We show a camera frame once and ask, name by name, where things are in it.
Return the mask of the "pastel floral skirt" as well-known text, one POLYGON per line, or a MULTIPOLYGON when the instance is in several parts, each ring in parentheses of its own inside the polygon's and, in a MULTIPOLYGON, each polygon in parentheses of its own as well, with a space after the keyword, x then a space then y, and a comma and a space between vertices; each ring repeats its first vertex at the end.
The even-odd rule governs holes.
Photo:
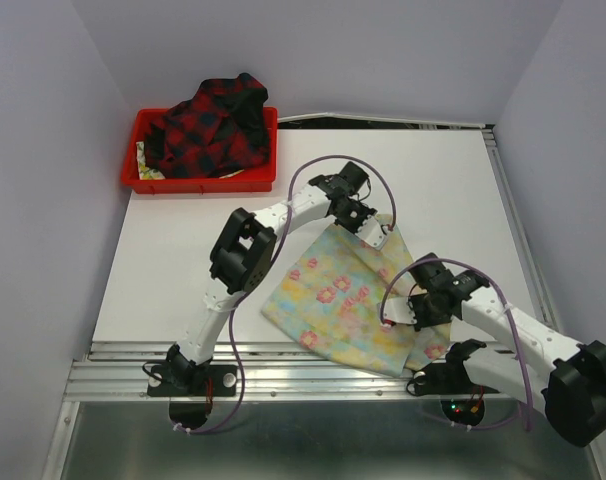
POLYGON ((292 264, 262 315, 290 339, 332 362, 398 377, 420 370, 450 345, 448 324, 387 327, 379 305, 406 298, 414 282, 396 274, 412 256, 398 230, 376 250, 331 224, 292 264))

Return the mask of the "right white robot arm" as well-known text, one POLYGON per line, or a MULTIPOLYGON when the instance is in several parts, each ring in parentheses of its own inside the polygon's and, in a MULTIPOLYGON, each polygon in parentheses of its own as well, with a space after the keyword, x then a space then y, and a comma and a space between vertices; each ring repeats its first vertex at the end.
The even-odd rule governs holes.
POLYGON ((585 447, 606 430, 606 345, 581 343, 512 306, 487 275, 430 253, 407 271, 422 292, 408 299, 417 326, 453 319, 472 325, 506 348, 469 339, 454 343, 426 386, 465 390, 488 387, 538 411, 571 445, 585 447))

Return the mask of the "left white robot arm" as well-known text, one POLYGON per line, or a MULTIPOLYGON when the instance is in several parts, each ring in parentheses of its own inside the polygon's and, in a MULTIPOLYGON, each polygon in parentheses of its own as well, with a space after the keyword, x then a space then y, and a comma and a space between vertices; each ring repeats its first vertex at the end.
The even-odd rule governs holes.
POLYGON ((234 210, 225 223, 209 259, 208 288, 203 310, 185 336, 168 350, 165 380, 188 395, 204 386, 208 366, 221 330, 239 302, 266 278, 288 234, 327 217, 352 237, 375 249, 387 241, 388 227, 376 220, 376 210, 358 196, 375 169, 347 155, 346 164, 332 175, 318 175, 299 191, 291 181, 285 200, 262 210, 234 210))

